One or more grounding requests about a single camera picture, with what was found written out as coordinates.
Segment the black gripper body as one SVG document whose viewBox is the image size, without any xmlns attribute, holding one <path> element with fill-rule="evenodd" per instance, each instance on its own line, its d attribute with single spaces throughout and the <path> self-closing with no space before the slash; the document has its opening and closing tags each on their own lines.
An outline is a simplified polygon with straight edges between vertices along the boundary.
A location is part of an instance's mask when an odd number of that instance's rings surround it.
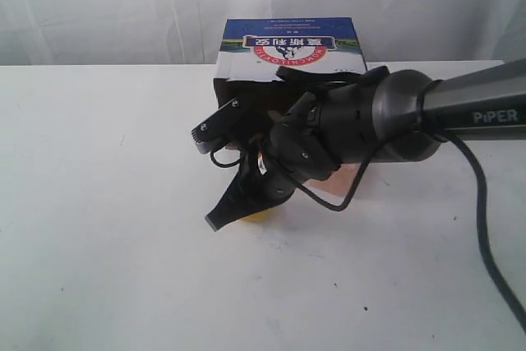
<svg viewBox="0 0 526 351">
<path fill-rule="evenodd" d="M 321 131 L 323 103 L 304 94 L 255 143 L 256 153 L 242 164 L 242 195 L 252 207 L 275 207 L 296 190 L 324 207 L 332 204 L 304 186 L 325 181 L 339 170 L 339 159 L 327 148 Z"/>
</svg>

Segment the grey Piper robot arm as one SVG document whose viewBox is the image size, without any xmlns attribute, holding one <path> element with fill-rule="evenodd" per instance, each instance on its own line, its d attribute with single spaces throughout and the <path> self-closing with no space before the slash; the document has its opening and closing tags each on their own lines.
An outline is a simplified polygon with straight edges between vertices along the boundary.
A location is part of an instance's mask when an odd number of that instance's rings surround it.
<svg viewBox="0 0 526 351">
<path fill-rule="evenodd" d="M 279 67 L 234 92 L 192 130 L 206 155 L 233 145 L 237 170 L 206 215 L 213 229 L 285 203 L 345 164 L 419 162 L 450 132 L 463 141 L 525 137 L 525 62 L 447 80 L 377 67 L 363 74 Z"/>
</svg>

